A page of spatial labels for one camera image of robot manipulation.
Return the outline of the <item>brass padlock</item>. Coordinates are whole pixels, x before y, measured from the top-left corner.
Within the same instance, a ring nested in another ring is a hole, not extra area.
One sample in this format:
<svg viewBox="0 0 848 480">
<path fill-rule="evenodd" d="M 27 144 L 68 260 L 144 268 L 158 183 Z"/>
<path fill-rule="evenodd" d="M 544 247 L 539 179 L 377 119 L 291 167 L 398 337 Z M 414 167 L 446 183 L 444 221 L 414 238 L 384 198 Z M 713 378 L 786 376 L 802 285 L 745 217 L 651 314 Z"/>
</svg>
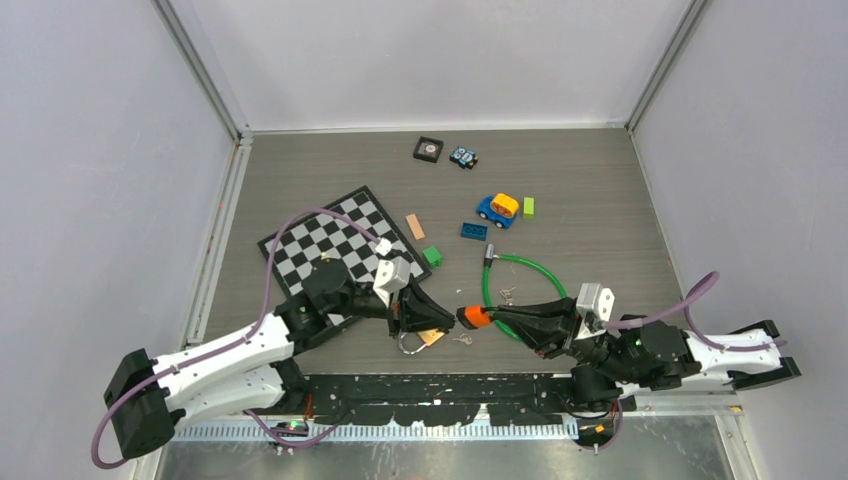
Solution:
<svg viewBox="0 0 848 480">
<path fill-rule="evenodd" d="M 445 335 L 444 331 L 431 329 L 420 332 L 402 332 L 398 335 L 398 349 L 405 355 L 417 355 L 433 346 Z"/>
</svg>

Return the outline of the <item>orange black padlock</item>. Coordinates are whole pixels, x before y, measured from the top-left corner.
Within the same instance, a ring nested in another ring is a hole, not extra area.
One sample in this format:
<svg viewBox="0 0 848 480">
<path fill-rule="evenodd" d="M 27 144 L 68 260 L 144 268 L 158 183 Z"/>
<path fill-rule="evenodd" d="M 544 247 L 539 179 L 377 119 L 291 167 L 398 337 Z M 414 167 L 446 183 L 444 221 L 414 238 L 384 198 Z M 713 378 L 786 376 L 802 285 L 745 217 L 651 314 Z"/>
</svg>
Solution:
<svg viewBox="0 0 848 480">
<path fill-rule="evenodd" d="M 469 330 L 486 327 L 492 323 L 488 309 L 482 305 L 461 307 L 456 312 L 457 321 Z"/>
</svg>

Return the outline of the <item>green cable lock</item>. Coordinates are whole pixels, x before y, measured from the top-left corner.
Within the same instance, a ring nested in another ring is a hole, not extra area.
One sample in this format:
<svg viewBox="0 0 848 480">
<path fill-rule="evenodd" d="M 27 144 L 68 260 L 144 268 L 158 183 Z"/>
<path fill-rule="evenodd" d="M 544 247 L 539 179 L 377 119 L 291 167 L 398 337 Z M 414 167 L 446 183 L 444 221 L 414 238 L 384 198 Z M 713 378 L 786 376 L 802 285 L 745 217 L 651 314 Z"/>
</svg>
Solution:
<svg viewBox="0 0 848 480">
<path fill-rule="evenodd" d="M 515 286 L 513 292 L 516 305 L 546 303 L 563 296 L 576 294 L 577 284 L 569 277 L 562 252 L 553 245 L 518 247 L 499 252 L 493 244 L 482 250 L 488 266 L 487 292 L 482 295 L 483 303 L 503 303 L 499 291 Z"/>
</svg>

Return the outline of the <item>silver lock keys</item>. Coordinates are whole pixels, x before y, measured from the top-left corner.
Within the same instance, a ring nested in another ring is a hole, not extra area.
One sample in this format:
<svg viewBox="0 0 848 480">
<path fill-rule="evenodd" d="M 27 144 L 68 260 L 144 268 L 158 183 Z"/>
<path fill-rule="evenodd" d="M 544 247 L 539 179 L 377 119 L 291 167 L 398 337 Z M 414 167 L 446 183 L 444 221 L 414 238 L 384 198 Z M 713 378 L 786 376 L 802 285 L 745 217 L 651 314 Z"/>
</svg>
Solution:
<svg viewBox="0 0 848 480">
<path fill-rule="evenodd" d="M 499 295 L 502 298 L 504 304 L 506 304 L 506 305 L 513 305 L 514 304 L 514 295 L 513 295 L 514 290 L 515 290 L 515 286 L 513 286 L 511 288 L 501 289 L 499 291 Z"/>
</svg>

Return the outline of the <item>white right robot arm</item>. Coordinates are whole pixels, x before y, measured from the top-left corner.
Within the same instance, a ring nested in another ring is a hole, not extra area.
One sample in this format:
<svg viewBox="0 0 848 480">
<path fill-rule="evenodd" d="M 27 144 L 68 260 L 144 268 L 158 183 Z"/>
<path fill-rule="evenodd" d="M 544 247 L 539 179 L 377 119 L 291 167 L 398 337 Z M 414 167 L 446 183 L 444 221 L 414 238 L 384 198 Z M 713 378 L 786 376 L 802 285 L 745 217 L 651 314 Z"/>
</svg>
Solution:
<svg viewBox="0 0 848 480">
<path fill-rule="evenodd" d="M 638 392 L 744 391 L 801 375 L 794 359 L 781 354 L 770 321 L 717 337 L 698 337 L 661 320 L 612 334 L 606 326 L 613 303 L 612 291 L 603 288 L 576 299 L 482 307 L 466 322 L 482 327 L 498 321 L 539 357 L 574 359 L 562 398 L 575 411 L 607 411 Z"/>
</svg>

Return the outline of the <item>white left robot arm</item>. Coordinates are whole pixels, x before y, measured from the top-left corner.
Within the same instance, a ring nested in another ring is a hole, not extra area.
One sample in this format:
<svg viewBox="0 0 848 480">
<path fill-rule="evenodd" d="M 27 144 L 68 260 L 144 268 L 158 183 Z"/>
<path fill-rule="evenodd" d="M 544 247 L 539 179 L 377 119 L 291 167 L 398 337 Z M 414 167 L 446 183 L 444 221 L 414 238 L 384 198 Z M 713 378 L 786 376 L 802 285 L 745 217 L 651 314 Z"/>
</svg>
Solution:
<svg viewBox="0 0 848 480">
<path fill-rule="evenodd" d="M 299 293 L 238 331 L 199 347 L 152 358 L 145 349 L 126 354 L 106 390 L 105 418 L 91 453 L 112 427 L 122 461 L 145 456 L 193 423 L 244 410 L 275 406 L 298 412 L 307 398 L 293 362 L 341 333 L 358 319 L 383 319 L 391 337 L 437 330 L 449 332 L 453 315 L 412 277 L 402 257 L 377 263 L 372 282 L 357 282 L 340 259 L 314 263 Z"/>
</svg>

